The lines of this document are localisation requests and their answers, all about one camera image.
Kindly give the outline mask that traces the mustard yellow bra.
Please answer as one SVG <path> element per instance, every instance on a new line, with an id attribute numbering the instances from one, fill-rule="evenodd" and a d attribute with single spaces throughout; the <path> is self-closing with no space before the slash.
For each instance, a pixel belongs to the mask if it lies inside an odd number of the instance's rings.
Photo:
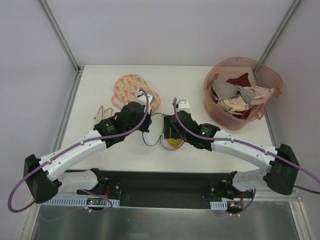
<path id="1" fill-rule="evenodd" d="M 181 147 L 181 145 L 184 144 L 184 141 L 182 138 L 177 138 L 177 139 L 174 139 L 174 138 L 168 138 L 167 139 L 167 143 L 173 147 L 174 149 L 178 149 Z"/>

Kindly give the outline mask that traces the white mesh laundry bag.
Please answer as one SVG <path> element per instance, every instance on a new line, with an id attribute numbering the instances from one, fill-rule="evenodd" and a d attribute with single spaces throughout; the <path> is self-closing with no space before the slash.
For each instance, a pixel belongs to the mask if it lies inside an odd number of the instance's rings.
<path id="1" fill-rule="evenodd" d="M 167 151 L 176 151 L 179 148 L 173 148 L 165 139 L 165 117 L 167 115 L 164 113 L 156 112 L 151 115 L 152 124 L 150 125 L 150 132 L 142 133 L 142 141 L 148 147 L 156 146 L 157 144 Z"/>

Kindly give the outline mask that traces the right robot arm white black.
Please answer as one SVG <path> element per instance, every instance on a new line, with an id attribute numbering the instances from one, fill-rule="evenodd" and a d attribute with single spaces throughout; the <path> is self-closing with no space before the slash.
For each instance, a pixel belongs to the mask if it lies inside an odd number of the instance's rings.
<path id="1" fill-rule="evenodd" d="M 248 162 L 257 168 L 250 171 L 234 171 L 232 180 L 225 184 L 225 192 L 230 197 L 237 197 L 250 189 L 268 187 L 284 196 L 292 194 L 299 162 L 286 144 L 280 147 L 267 147 L 243 139 L 235 139 L 218 126 L 197 124 L 191 115 L 183 110 L 177 115 L 167 116 L 176 137 L 201 150 L 224 153 Z"/>

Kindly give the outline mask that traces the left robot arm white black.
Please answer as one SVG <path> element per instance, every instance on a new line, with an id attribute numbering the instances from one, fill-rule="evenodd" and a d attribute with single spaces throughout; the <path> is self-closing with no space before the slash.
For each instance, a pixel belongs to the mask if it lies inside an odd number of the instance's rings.
<path id="1" fill-rule="evenodd" d="M 151 106 L 129 102 L 115 116 L 102 119 L 77 142 L 51 154 L 24 160 L 23 176 L 37 204 L 52 199 L 63 187 L 62 175 L 69 168 L 91 155 L 125 140 L 135 131 L 148 132 Z"/>

